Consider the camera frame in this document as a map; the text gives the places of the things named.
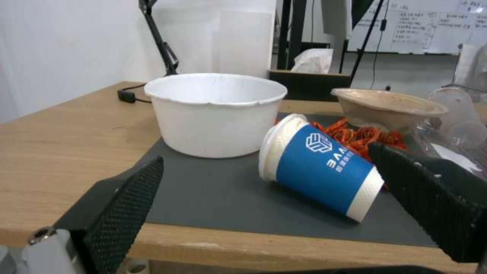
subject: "white plastic bowl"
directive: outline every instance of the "white plastic bowl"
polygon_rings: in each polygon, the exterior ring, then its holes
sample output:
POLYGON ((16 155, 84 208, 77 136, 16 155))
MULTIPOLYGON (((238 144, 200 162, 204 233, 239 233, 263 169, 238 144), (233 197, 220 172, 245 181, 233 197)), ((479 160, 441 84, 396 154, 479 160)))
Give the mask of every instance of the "white plastic bowl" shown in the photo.
POLYGON ((404 133, 417 122, 448 111, 444 105, 423 98, 382 90, 336 88, 332 95, 338 97, 348 122, 357 127, 404 133))
POLYGON ((233 74, 181 74, 146 84, 164 141, 207 158, 259 150, 287 89, 274 81, 233 74))

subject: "logo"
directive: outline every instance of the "logo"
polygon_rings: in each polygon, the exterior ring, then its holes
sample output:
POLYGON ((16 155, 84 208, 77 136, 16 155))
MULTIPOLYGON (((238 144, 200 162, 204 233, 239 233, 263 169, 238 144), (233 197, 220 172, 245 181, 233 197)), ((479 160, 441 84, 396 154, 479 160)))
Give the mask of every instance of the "logo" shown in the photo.
POLYGON ((320 133, 312 133, 306 138, 306 147, 312 152, 325 153, 330 151, 332 143, 325 137, 325 135, 320 133))

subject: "plastic bag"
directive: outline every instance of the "plastic bag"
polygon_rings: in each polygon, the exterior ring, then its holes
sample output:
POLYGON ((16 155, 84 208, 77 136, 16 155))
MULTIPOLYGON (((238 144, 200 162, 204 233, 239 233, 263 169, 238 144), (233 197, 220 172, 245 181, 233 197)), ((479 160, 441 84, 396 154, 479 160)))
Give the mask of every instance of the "plastic bag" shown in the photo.
POLYGON ((332 63, 333 49, 308 49, 294 58, 292 72, 328 73, 332 63))

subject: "paper cup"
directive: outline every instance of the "paper cup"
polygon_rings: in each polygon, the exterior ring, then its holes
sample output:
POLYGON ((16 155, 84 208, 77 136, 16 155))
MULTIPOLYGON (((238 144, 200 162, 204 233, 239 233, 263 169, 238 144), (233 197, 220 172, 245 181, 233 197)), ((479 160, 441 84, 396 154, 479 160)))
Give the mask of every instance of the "paper cup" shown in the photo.
POLYGON ((374 165, 291 114, 264 137, 259 174, 277 181, 358 222, 382 184, 374 165))

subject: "table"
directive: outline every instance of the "table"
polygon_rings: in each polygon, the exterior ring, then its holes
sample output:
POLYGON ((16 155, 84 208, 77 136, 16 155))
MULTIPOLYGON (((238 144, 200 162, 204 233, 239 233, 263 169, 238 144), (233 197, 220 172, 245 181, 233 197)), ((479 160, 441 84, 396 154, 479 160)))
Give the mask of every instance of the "table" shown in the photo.
MULTIPOLYGON (((0 125, 0 244, 23 246, 95 182, 131 167, 160 137, 150 104, 118 100, 122 82, 0 125)), ((476 105, 483 118, 487 107, 476 105)), ((340 115, 338 103, 285 100, 281 112, 340 115)), ((419 265, 473 273, 438 248, 146 223, 128 256, 252 270, 419 265)))

